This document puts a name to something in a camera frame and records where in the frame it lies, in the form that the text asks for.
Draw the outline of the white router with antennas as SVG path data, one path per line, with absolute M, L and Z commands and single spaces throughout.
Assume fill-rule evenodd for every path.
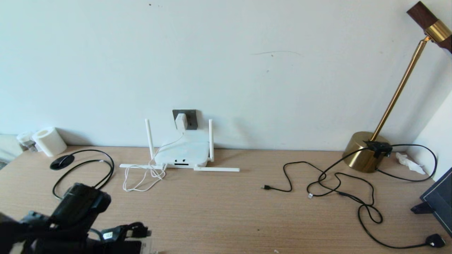
M 145 119 L 148 145 L 151 155 L 149 164 L 120 164 L 120 168 L 134 169 L 194 169 L 205 172 L 240 172 L 240 168 L 208 167 L 208 162 L 214 162 L 214 130 L 213 120 L 208 121 L 209 140 L 194 141 L 186 137 L 185 130 L 181 136 L 154 151 L 149 119 Z

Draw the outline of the white toilet paper roll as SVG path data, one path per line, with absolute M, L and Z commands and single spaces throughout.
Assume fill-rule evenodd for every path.
M 35 132 L 32 139 L 47 157 L 55 157 L 67 149 L 67 144 L 55 127 L 48 127 Z

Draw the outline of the gold desk lamp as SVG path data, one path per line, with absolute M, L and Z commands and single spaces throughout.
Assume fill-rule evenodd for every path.
M 421 39 L 414 50 L 412 58 L 407 66 L 402 79 L 394 92 L 383 116 L 381 117 L 376 129 L 373 132 L 355 132 L 343 153 L 344 162 L 352 169 L 363 173 L 374 173 L 385 158 L 373 157 L 373 151 L 370 151 L 365 140 L 376 140 L 389 143 L 389 140 L 380 136 L 381 130 L 388 120 L 393 108 L 395 107 L 403 89 L 405 88 L 418 60 L 420 59 L 428 42 L 436 44 L 452 55 L 452 29 L 444 24 L 423 2 L 419 0 L 409 10 L 408 16 L 421 27 L 424 38 Z

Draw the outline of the black clip on lamp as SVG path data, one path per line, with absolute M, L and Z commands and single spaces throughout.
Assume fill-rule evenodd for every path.
M 393 150 L 391 144 L 387 142 L 365 140 L 364 143 L 370 151 L 373 151 L 374 158 L 380 158 L 381 156 L 389 157 Z

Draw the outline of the crumpled white tissue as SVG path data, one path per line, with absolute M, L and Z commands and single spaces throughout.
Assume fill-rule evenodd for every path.
M 425 175 L 426 172 L 424 171 L 422 165 L 417 164 L 416 162 L 412 161 L 411 159 L 408 158 L 408 156 L 406 154 L 402 154 L 397 152 L 395 154 L 397 161 L 399 162 L 399 164 L 407 166 L 409 170 L 417 172 L 421 175 Z

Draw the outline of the black clip stand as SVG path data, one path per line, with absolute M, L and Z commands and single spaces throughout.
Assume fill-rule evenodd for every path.
M 432 214 L 435 212 L 435 209 L 427 201 L 424 201 L 421 204 L 413 206 L 410 210 L 416 215 Z

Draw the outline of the grey wall socket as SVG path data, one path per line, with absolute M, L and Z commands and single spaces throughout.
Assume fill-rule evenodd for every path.
M 173 109 L 172 110 L 174 120 L 178 117 L 179 114 L 185 114 L 186 122 L 187 122 L 187 130 L 197 130 L 198 129 L 198 120 L 197 120 L 197 110 L 195 109 Z

